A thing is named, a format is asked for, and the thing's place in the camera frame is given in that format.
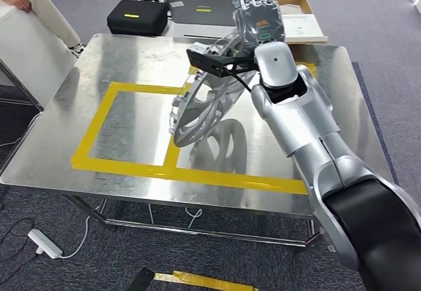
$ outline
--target white power strip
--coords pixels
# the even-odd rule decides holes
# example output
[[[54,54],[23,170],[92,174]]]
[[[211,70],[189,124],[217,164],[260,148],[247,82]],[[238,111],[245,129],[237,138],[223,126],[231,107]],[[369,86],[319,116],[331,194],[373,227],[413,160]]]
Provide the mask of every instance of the white power strip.
[[[38,246],[38,248],[37,249],[37,253],[38,255],[45,252],[51,258],[56,259],[61,257],[61,255],[63,253],[61,249],[51,242],[49,238],[44,235],[40,230],[32,229],[28,233],[28,237]]]

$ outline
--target black carrying case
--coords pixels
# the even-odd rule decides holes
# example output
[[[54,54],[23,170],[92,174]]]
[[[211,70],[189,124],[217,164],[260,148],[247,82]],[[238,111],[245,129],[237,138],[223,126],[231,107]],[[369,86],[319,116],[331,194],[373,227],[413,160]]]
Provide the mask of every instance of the black carrying case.
[[[112,34],[160,36],[167,24],[167,5],[151,1],[122,0],[107,18]]]

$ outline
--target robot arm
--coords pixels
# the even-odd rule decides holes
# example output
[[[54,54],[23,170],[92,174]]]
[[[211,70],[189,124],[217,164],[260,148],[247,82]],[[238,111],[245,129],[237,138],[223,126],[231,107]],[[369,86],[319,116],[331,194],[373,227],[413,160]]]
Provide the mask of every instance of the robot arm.
[[[340,136],[332,104],[283,42],[275,1],[232,1],[244,57],[188,51],[190,63],[218,77],[258,70],[260,81],[250,90],[254,105],[294,161],[329,249],[359,271],[368,290],[421,290],[419,207]]]

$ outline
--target white pants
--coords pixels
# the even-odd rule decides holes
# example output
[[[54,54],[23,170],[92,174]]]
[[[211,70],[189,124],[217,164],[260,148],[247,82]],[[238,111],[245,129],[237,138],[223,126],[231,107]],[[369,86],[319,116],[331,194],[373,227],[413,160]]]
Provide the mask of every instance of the white pants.
[[[81,39],[51,0],[29,0],[41,22],[63,40],[68,47],[73,47]]]

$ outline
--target cardboard box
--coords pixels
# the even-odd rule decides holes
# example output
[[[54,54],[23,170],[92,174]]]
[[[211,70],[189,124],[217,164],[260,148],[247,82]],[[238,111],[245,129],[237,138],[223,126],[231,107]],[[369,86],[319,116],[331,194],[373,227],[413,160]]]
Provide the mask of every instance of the cardboard box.
[[[318,22],[307,0],[276,0],[280,6],[298,5],[303,14],[283,14],[285,42],[288,44],[326,43],[327,37],[320,29]]]

